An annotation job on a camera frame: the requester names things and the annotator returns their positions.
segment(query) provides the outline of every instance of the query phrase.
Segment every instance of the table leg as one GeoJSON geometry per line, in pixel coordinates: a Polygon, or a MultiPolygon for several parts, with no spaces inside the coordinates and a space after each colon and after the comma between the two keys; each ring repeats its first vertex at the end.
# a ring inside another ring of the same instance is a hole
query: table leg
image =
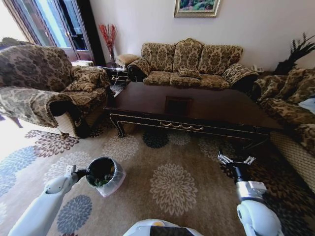
{"type": "Polygon", "coordinates": [[[113,122],[114,126],[116,127],[118,131],[118,137],[122,138],[125,136],[125,130],[122,125],[122,122],[119,120],[119,117],[117,117],[115,114],[109,115],[110,120],[113,122]]]}

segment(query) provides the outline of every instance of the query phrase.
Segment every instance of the end table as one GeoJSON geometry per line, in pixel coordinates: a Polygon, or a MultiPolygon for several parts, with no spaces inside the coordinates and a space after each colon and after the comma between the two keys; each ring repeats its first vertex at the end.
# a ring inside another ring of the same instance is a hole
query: end table
{"type": "Polygon", "coordinates": [[[99,66],[106,70],[110,80],[112,83],[115,83],[116,81],[122,81],[126,83],[126,86],[131,81],[128,77],[127,69],[124,69],[117,65],[112,63],[107,63],[106,66],[99,66]]]}

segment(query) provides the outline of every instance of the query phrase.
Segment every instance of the red branches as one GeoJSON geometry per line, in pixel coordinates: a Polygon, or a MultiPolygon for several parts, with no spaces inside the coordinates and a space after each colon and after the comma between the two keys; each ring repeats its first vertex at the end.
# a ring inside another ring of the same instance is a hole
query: red branches
{"type": "Polygon", "coordinates": [[[107,48],[110,53],[113,52],[114,42],[117,35],[117,27],[113,24],[111,25],[98,25],[99,30],[103,34],[104,40],[106,42],[107,48]]]}

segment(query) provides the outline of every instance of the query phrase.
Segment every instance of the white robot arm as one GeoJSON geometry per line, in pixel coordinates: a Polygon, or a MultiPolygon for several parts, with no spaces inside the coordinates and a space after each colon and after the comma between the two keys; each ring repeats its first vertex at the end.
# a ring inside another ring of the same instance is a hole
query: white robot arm
{"type": "MultiPolygon", "coordinates": [[[[266,187],[261,182],[248,181],[244,165],[253,162],[249,157],[245,162],[234,162],[219,152],[221,163],[234,168],[237,193],[241,204],[237,206],[238,216],[247,236],[284,236],[276,214],[263,204],[262,194],[266,187]]],[[[49,182],[41,195],[36,198],[11,229],[9,236],[47,235],[63,201],[72,186],[87,174],[86,170],[75,172],[75,166],[67,166],[66,175],[49,182]]],[[[124,236],[148,236],[151,226],[180,228],[161,220],[139,221],[124,236]]],[[[186,228],[192,235],[201,236],[196,230],[186,228]]]]}
{"type": "Polygon", "coordinates": [[[264,183],[249,181],[246,166],[255,158],[249,156],[244,162],[233,161],[218,154],[219,161],[234,172],[237,195],[241,203],[237,214],[247,236],[284,236],[277,215],[263,203],[263,194],[267,191],[264,183]]]}
{"type": "Polygon", "coordinates": [[[26,209],[9,236],[45,236],[61,207],[63,197],[79,180],[75,166],[67,166],[65,176],[50,181],[26,209]]]}

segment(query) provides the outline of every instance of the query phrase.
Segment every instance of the floral sofa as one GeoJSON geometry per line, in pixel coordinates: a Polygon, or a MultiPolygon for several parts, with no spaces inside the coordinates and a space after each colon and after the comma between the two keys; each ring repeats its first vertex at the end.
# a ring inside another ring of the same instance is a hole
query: floral sofa
{"type": "Polygon", "coordinates": [[[271,141],[315,192],[315,115],[298,105],[314,94],[315,69],[264,76],[253,86],[253,97],[285,128],[285,133],[271,133],[271,141]]]}
{"type": "Polygon", "coordinates": [[[0,51],[0,114],[36,129],[87,137],[111,96],[109,86],[105,70],[72,66],[56,47],[28,44],[0,51]]]}
{"type": "Polygon", "coordinates": [[[242,53],[239,46],[203,45],[191,38],[176,44],[144,43],[142,58],[127,69],[132,81],[146,85],[246,90],[258,74],[237,64],[242,53]]]}

